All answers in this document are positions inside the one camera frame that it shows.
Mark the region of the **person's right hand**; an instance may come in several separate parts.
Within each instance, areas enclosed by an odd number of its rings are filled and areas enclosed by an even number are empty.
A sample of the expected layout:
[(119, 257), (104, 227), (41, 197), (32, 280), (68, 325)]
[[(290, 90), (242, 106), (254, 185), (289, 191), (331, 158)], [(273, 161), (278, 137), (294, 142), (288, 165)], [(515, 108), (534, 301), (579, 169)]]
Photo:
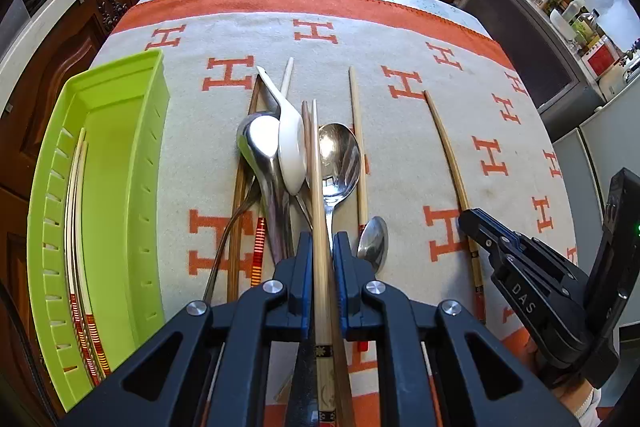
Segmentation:
[[(528, 337), (522, 361), (536, 376), (544, 366), (544, 358), (532, 337)], [(550, 391), (574, 414), (580, 425), (593, 427), (601, 424), (597, 411), (601, 392), (593, 388), (585, 378), (574, 377), (563, 386), (550, 388)]]

